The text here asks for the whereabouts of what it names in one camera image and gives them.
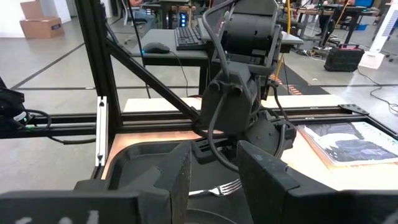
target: yellow cable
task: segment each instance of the yellow cable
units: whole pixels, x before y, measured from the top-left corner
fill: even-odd
[[[286,5],[287,5],[287,30],[286,30],[286,33],[290,34],[290,26],[291,26],[291,19],[292,19],[291,15],[290,15],[290,0],[286,0]],[[283,59],[284,59],[284,55],[282,54],[278,61],[278,66],[277,66],[277,69],[275,72],[275,79],[277,79],[279,76],[279,71],[280,71],[280,68],[282,67]]]

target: white wall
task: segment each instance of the white wall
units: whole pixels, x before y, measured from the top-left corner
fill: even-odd
[[[0,0],[0,37],[25,37],[19,21],[25,19],[20,2],[23,0]]]
[[[55,7],[57,8],[58,17],[61,18],[62,23],[70,21],[70,14],[66,0],[54,0]]]
[[[70,21],[70,14],[66,0],[40,0],[43,14],[61,18],[62,23]]]
[[[25,37],[19,21],[25,19],[21,2],[32,0],[0,0],[0,37]],[[45,16],[61,17],[62,22],[70,21],[66,0],[40,0]]]
[[[67,0],[70,16],[77,16],[75,0]]]

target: black mat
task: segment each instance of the black mat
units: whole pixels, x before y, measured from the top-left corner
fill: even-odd
[[[303,95],[328,95],[329,93],[319,86],[311,86],[300,75],[282,64],[278,79],[284,84],[293,86]]]

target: metal bracket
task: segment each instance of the metal bracket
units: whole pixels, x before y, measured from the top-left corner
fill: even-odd
[[[366,110],[360,108],[358,105],[356,104],[345,104],[345,105],[338,105],[338,107],[346,109],[348,111],[354,112],[354,113],[358,113],[361,115],[369,115],[369,112],[367,112]]]
[[[106,96],[97,99],[95,166],[105,166],[108,158],[108,101]]]

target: cardboard box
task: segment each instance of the cardboard box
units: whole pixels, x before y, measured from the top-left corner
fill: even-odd
[[[25,20],[20,21],[26,38],[48,39],[64,34],[61,18],[45,17],[39,1],[22,2]]]

